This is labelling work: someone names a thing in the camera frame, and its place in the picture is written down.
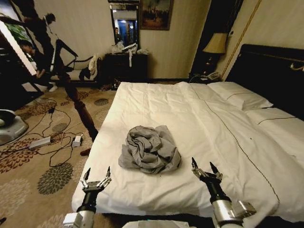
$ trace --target headboard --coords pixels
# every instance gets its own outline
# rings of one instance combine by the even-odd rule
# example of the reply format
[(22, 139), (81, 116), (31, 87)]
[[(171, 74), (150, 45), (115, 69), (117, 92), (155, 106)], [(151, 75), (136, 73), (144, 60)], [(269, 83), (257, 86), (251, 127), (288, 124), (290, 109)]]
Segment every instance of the headboard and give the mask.
[(244, 44), (226, 81), (265, 97), (304, 120), (304, 50)]

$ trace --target dresser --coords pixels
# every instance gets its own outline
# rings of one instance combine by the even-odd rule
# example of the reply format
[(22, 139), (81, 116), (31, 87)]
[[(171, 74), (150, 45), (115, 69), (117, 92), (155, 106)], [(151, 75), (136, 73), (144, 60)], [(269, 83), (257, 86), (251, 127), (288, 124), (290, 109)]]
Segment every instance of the dresser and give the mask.
[(148, 55), (133, 54), (130, 67), (129, 53), (106, 54), (103, 60), (103, 76), (111, 84), (120, 82), (146, 82), (148, 74)]

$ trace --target floral carpet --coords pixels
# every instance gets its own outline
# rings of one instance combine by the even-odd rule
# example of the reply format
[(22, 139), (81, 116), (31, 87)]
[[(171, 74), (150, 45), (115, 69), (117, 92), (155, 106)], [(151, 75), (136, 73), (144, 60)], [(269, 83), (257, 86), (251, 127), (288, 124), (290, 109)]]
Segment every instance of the floral carpet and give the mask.
[[(115, 91), (78, 90), (96, 128), (100, 129)], [(29, 128), (16, 141), (0, 146), (0, 219), (7, 218), (0, 227), (61, 228), (65, 215), (72, 212), (72, 195), (87, 159), (80, 152), (91, 147), (91, 138), (82, 124), (76, 125), (81, 122), (78, 112), (61, 87), (20, 108), (16, 114)], [(70, 146), (72, 139), (82, 133), (80, 147), (61, 148)], [(24, 149), (47, 136), (51, 136), (51, 144)], [(121, 226), (96, 215), (95, 227)]]

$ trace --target white pillow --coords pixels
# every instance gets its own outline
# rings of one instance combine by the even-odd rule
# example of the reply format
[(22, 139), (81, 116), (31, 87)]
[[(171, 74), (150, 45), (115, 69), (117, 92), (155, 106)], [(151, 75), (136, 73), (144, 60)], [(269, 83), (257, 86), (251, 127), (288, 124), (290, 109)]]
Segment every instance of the white pillow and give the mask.
[(246, 114), (304, 168), (304, 121), (278, 108), (251, 110)]
[(227, 100), (240, 110), (269, 108), (273, 105), (264, 97), (234, 82), (215, 82), (208, 84), (208, 86), (224, 100)]

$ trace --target robotic claw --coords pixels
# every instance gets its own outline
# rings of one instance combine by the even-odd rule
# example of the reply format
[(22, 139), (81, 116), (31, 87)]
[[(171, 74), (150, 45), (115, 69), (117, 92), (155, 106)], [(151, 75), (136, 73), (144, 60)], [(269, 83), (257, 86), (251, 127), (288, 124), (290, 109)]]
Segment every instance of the robotic claw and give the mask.
[(206, 183), (211, 195), (210, 202), (213, 206), (214, 215), (212, 217), (216, 228), (238, 228), (242, 227), (243, 219), (255, 214), (257, 211), (248, 202), (238, 201), (235, 204), (223, 192), (220, 183), (223, 174), (210, 162), (213, 173), (204, 172), (200, 169), (192, 158), (192, 172), (202, 182)]
[(82, 190), (85, 192), (84, 200), (77, 209), (77, 213), (66, 215), (63, 225), (67, 228), (93, 228), (94, 214), (96, 213), (96, 199), (98, 193), (102, 192), (111, 182), (110, 166), (102, 181), (86, 182), (89, 178), (91, 168), (85, 173), (80, 181)]
[[(220, 186), (223, 174), (211, 162), (210, 165), (213, 173), (200, 169), (192, 158), (192, 172), (202, 182), (206, 183), (211, 195), (210, 202), (214, 210), (212, 217), (214, 226), (216, 228), (241, 228), (243, 219), (255, 214), (256, 210), (248, 202), (238, 201), (236, 204), (232, 204), (230, 198), (226, 196)], [(105, 189), (112, 179), (110, 178), (110, 167), (102, 181), (86, 182), (89, 174), (90, 169), (80, 181), (82, 190), (85, 192), (82, 205), (77, 209), (77, 213), (67, 214), (63, 221), (63, 225), (67, 228), (93, 228), (97, 195)]]

